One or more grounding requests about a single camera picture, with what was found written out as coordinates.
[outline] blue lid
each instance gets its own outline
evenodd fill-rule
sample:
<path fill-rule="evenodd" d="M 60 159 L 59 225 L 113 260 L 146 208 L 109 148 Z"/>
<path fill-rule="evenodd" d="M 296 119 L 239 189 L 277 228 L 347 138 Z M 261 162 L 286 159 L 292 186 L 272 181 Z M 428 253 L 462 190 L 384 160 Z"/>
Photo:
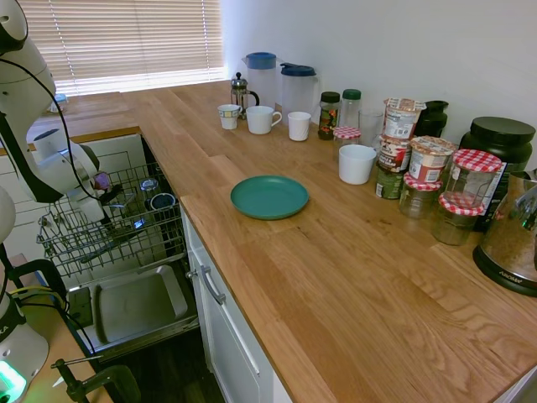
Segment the blue lid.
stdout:
<path fill-rule="evenodd" d="M 292 77 L 308 77 L 308 76 L 315 76 L 317 73 L 315 73 L 315 69 L 313 67 L 309 67 L 308 65 L 294 65 L 292 63 L 282 63 L 282 74 L 284 76 L 292 76 Z"/>
<path fill-rule="evenodd" d="M 254 70 L 270 70 L 276 68 L 276 55 L 268 52 L 255 52 L 246 55 L 246 66 Z"/>

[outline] dark floor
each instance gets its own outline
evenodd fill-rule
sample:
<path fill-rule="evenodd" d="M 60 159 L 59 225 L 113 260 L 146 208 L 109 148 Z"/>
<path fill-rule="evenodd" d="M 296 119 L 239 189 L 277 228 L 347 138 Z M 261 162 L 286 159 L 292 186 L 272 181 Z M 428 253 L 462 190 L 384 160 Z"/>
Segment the dark floor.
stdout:
<path fill-rule="evenodd" d="M 114 359 L 125 364 L 142 392 L 142 402 L 225 403 L 206 367 L 200 329 Z"/>

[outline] green light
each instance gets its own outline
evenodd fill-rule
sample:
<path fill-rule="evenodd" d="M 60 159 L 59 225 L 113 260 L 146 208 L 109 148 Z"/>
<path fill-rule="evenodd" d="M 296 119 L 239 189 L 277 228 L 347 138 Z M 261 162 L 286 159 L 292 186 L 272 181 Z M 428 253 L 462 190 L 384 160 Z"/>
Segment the green light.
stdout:
<path fill-rule="evenodd" d="M 6 403 L 16 401 L 24 392 L 26 379 L 5 361 L 0 361 L 0 400 L 9 395 Z"/>

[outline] red checkered lid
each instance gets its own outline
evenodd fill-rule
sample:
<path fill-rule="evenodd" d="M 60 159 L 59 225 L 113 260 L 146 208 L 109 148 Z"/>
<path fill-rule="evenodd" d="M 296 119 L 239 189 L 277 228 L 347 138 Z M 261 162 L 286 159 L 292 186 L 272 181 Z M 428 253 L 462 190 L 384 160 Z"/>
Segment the red checkered lid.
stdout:
<path fill-rule="evenodd" d="M 339 139 L 357 139 L 362 133 L 359 128 L 351 128 L 349 126 L 341 126 L 334 129 L 334 136 Z"/>
<path fill-rule="evenodd" d="M 474 172 L 497 172 L 502 166 L 498 157 L 479 149 L 459 149 L 453 154 L 453 162 Z"/>
<path fill-rule="evenodd" d="M 410 186 L 412 189 L 416 189 L 417 191 L 437 191 L 441 188 L 442 182 L 420 182 L 414 179 L 412 176 L 410 176 L 410 173 L 407 172 L 403 176 L 404 183 L 406 183 L 408 186 Z"/>
<path fill-rule="evenodd" d="M 472 207 L 473 198 L 466 193 L 450 192 L 448 196 L 450 198 L 449 201 L 447 200 L 445 193 L 442 193 L 440 197 L 438 197 L 438 202 L 448 212 L 453 212 L 459 216 L 478 216 L 485 211 L 485 206 L 483 204 L 478 207 Z"/>

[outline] cabinet handle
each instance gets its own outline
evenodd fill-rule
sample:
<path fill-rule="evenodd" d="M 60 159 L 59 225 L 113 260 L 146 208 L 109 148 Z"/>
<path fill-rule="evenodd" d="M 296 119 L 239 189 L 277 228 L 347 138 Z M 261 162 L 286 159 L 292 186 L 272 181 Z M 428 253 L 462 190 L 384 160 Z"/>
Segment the cabinet handle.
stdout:
<path fill-rule="evenodd" d="M 220 294 L 218 290 L 215 290 L 211 287 L 211 284 L 209 283 L 209 277 L 207 276 L 207 273 L 211 271 L 210 267 L 207 266 L 201 266 L 201 277 L 203 277 L 203 281 L 205 282 L 205 285 L 207 289 L 209 290 L 209 293 L 212 295 L 212 297 L 215 299 L 215 301 L 218 303 L 218 305 L 224 305 L 224 302 L 226 301 L 226 295 Z"/>

